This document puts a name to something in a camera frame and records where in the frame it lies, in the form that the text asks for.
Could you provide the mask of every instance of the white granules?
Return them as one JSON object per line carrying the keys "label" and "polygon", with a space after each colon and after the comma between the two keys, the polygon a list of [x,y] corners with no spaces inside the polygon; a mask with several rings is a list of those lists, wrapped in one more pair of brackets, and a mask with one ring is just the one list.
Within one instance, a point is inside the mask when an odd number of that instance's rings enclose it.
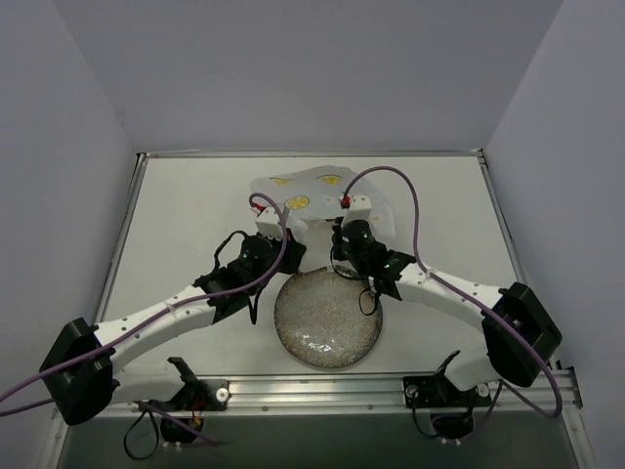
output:
{"label": "white granules", "polygon": [[[349,366],[364,357],[382,328],[382,309],[366,317],[358,296],[366,287],[326,269],[288,279],[275,300],[274,321],[284,348],[296,359],[320,368]],[[362,310],[373,311],[370,291]]]}

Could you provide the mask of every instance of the white table surface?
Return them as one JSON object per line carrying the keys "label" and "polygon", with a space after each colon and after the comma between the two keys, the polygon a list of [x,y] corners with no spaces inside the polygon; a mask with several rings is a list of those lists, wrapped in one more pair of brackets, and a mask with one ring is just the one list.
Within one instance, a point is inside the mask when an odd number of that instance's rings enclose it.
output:
{"label": "white table surface", "polygon": [[[175,294],[212,269],[213,252],[230,232],[255,232],[254,215],[247,206],[252,179],[325,164],[349,166],[355,172],[380,164],[401,169],[419,195],[419,244],[426,263],[478,283],[508,286],[515,280],[474,157],[151,159],[104,320],[127,316]],[[392,173],[368,179],[396,216],[397,237],[389,247],[410,252],[413,207],[407,186]],[[225,249],[223,264],[237,254],[238,245],[234,242]],[[211,375],[322,372],[291,358],[277,338],[273,303],[285,280],[278,275],[266,288],[255,326],[244,310],[216,326],[169,341],[137,362],[183,357],[196,374]],[[383,307],[377,344],[344,372],[431,371],[454,350],[483,342],[478,331],[431,308],[389,298]]]}

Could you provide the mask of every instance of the aluminum frame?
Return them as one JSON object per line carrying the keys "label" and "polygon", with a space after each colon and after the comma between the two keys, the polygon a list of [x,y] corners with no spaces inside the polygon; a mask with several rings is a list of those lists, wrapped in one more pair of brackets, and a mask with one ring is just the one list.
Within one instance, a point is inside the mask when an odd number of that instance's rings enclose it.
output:
{"label": "aluminum frame", "polygon": [[[477,159],[486,184],[490,199],[495,210],[500,231],[504,237],[508,255],[513,265],[516,277],[524,281],[521,262],[514,245],[513,238],[506,224],[503,212],[494,192],[492,181],[488,174],[481,149],[466,151],[457,150],[329,150],[329,151],[272,151],[272,150],[183,150],[159,153],[142,153],[139,155],[135,174],[131,181],[128,194],[128,203],[124,213],[124,219],[119,237],[115,245],[113,257],[110,262],[108,274],[104,285],[103,294],[95,321],[101,321],[104,317],[112,287],[117,275],[119,262],[123,254],[126,238],[130,230],[133,214],[142,182],[150,159],[156,158],[232,158],[232,157],[446,157],[464,156]],[[230,387],[229,410],[225,413],[215,413],[211,416],[228,418],[229,416],[241,415],[313,415],[328,413],[403,413],[408,410],[403,404],[401,378],[407,375],[423,374],[419,372],[389,373],[389,374],[360,374],[360,375],[271,375],[271,376],[201,376],[201,379],[227,379]],[[564,411],[562,418],[567,434],[581,469],[594,469],[597,467],[595,457],[584,430],[583,421],[579,408],[582,405],[581,396],[577,387],[577,381],[572,370],[559,370],[555,372],[557,381],[561,386]],[[551,387],[544,376],[539,376],[534,385],[526,390],[525,394],[539,405],[548,406],[554,402]],[[509,391],[502,391],[497,404],[500,410],[523,410],[533,411],[525,406]],[[128,416],[135,409],[130,405],[116,405],[102,412],[105,416]],[[174,415],[185,415],[183,412]],[[63,443],[67,434],[67,425],[60,413],[55,409],[52,414],[52,425],[48,438],[42,448],[39,463],[40,469],[57,467]]]}

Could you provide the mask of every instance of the metal bracket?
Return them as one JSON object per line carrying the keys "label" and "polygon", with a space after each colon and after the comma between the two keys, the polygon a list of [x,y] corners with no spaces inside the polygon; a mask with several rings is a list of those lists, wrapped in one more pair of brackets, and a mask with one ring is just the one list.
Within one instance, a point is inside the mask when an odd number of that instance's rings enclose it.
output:
{"label": "metal bracket", "polygon": [[171,357],[168,362],[178,369],[185,386],[171,401],[158,403],[160,408],[166,411],[221,411],[228,408],[230,392],[226,379],[199,380],[183,359]]}
{"label": "metal bracket", "polygon": [[474,389],[465,393],[458,392],[455,396],[445,397],[440,394],[435,376],[405,376],[401,382],[403,385],[403,398],[406,407],[412,408],[456,408],[488,407],[491,403],[490,396],[482,396]]}

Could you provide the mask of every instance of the screw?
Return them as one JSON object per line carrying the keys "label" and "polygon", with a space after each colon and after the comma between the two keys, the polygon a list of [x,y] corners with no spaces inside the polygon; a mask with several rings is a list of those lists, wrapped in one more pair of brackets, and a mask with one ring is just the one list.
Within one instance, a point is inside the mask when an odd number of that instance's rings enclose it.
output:
{"label": "screw", "polygon": [[419,387],[416,384],[409,384],[404,391],[406,397],[414,399],[419,396]]}
{"label": "screw", "polygon": [[490,394],[490,391],[488,390],[488,386],[486,386],[485,384],[478,385],[478,396],[480,396],[481,398],[485,398],[489,394]]}
{"label": "screw", "polygon": [[224,403],[230,397],[230,392],[226,388],[220,388],[216,393],[217,401]]}

